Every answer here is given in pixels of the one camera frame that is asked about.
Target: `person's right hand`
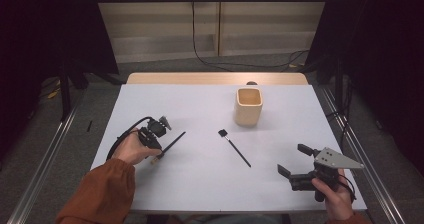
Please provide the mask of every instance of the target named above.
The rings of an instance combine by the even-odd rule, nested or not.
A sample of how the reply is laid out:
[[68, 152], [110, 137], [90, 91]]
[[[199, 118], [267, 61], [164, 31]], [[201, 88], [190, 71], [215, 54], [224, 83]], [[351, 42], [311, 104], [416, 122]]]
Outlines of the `person's right hand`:
[[[339, 169], [339, 174], [344, 176], [344, 171]], [[347, 185], [343, 177], [339, 177], [339, 181]], [[318, 178], [312, 179], [312, 184], [325, 195], [325, 206], [330, 221], [344, 221], [353, 216], [352, 201], [346, 188], [339, 185], [337, 190], [333, 191]]]
[[136, 165], [148, 156], [157, 156], [162, 153], [159, 149], [150, 149], [143, 145], [138, 138], [137, 128], [119, 144], [112, 158], [120, 159], [128, 164]]

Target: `white sheet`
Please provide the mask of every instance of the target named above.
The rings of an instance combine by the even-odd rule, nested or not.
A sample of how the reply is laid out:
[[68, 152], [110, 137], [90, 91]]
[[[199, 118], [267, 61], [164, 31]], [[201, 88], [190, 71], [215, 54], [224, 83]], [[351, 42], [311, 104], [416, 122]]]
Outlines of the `white sheet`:
[[[313, 158], [297, 151], [303, 143], [340, 151], [312, 86], [257, 86], [263, 109], [254, 128], [233, 121], [236, 85], [124, 85], [121, 88], [92, 168], [104, 163], [116, 137], [139, 119], [165, 115], [173, 128], [158, 139], [165, 148], [187, 133], [156, 165], [150, 159], [136, 166], [137, 211], [165, 212], [287, 212], [324, 210], [314, 192], [295, 192], [278, 174], [281, 164], [292, 174], [313, 169]], [[243, 161], [218, 131], [252, 165]], [[350, 171], [357, 200], [366, 209]]]

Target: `sleeve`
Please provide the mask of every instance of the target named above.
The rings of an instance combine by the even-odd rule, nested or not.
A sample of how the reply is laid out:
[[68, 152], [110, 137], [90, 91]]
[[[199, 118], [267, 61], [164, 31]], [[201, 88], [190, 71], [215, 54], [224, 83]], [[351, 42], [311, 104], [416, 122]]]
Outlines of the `sleeve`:
[[327, 221], [326, 224], [370, 224], [361, 214], [355, 212], [353, 216], [344, 221]]
[[123, 223], [135, 191], [135, 168], [110, 159], [91, 170], [56, 217], [56, 223]]

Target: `wall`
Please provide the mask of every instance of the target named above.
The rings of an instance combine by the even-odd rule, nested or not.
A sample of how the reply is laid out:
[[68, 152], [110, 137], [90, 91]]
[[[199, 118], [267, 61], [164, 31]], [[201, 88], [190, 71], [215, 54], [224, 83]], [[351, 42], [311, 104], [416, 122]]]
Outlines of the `wall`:
[[[194, 57], [191, 3], [99, 6], [118, 63]], [[201, 56], [309, 49], [323, 6], [195, 3], [196, 49]]]

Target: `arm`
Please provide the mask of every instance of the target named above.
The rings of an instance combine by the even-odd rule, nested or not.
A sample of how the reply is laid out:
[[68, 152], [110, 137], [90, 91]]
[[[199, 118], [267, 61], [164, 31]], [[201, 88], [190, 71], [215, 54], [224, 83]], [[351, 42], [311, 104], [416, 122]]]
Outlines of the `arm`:
[[135, 168], [147, 156], [160, 150], [142, 145], [137, 132], [118, 146], [112, 159], [91, 170], [76, 193], [59, 212], [56, 223], [123, 223], [135, 191]]
[[[347, 185], [346, 179], [339, 177], [339, 181]], [[344, 187], [339, 186], [333, 191], [327, 184], [318, 178], [312, 179], [312, 184], [325, 195], [325, 206], [328, 214], [327, 224], [368, 224], [369, 222], [352, 209], [350, 193]]]

